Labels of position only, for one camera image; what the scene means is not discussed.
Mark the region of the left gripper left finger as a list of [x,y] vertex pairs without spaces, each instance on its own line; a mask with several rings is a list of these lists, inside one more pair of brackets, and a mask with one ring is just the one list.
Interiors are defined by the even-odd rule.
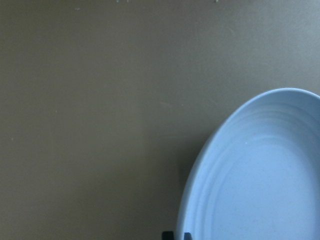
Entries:
[[163,231],[161,233],[161,240],[174,240],[174,232],[173,231]]

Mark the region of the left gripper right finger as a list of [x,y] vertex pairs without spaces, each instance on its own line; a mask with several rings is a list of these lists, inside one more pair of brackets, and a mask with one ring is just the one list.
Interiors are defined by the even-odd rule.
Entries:
[[192,240],[192,234],[190,232],[185,232],[183,235],[183,240]]

